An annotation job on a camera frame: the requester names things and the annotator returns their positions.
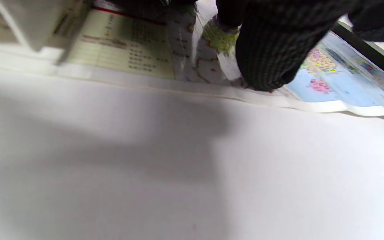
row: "white table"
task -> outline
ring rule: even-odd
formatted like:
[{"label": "white table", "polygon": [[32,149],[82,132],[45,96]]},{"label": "white table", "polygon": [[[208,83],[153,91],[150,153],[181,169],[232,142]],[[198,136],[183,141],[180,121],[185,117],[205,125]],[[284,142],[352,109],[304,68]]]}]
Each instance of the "white table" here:
[{"label": "white table", "polygon": [[384,240],[384,119],[0,72],[0,240]]}]

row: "blue ocean on map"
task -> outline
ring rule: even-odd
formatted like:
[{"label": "blue ocean on map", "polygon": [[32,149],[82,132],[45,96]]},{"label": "blue ocean on map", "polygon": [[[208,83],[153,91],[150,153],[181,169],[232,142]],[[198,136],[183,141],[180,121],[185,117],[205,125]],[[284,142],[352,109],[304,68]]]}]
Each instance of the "blue ocean on map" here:
[{"label": "blue ocean on map", "polygon": [[384,71],[334,33],[309,53],[287,88],[306,102],[384,107]]}]

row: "map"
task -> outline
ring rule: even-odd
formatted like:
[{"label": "map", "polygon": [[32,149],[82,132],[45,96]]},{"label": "map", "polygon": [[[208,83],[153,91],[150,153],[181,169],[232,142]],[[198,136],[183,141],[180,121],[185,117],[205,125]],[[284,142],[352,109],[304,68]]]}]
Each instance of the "map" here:
[{"label": "map", "polygon": [[241,77],[235,58],[240,29],[218,22],[213,0],[134,10],[104,0],[94,4],[67,62],[94,66],[82,69],[96,80],[105,76],[106,82],[305,111],[384,115],[384,71],[332,32],[311,50],[291,83],[267,93]]}]

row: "black frame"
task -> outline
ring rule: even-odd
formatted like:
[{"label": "black frame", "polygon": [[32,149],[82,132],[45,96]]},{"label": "black frame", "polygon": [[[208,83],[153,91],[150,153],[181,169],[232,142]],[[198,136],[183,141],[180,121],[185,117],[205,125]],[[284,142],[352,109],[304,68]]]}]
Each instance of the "black frame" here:
[{"label": "black frame", "polygon": [[384,71],[384,56],[376,49],[338,23],[332,31]]}]

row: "printed map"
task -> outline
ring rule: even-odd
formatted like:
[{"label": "printed map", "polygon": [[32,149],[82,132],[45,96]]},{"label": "printed map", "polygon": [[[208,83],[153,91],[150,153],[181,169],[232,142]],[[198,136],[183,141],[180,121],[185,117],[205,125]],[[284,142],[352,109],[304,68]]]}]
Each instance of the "printed map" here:
[{"label": "printed map", "polygon": [[[369,109],[365,115],[384,115],[384,72],[334,33],[309,53],[294,81],[266,93],[254,91],[242,79],[235,59],[240,29],[218,23],[213,0],[150,12],[127,9],[96,0],[68,62],[230,87],[244,92],[239,96],[282,97],[283,103],[275,101],[278,106],[289,106],[285,102],[293,100],[310,106],[321,103],[317,111],[345,111],[353,106]],[[325,109],[326,102],[340,102],[343,107]]]}]

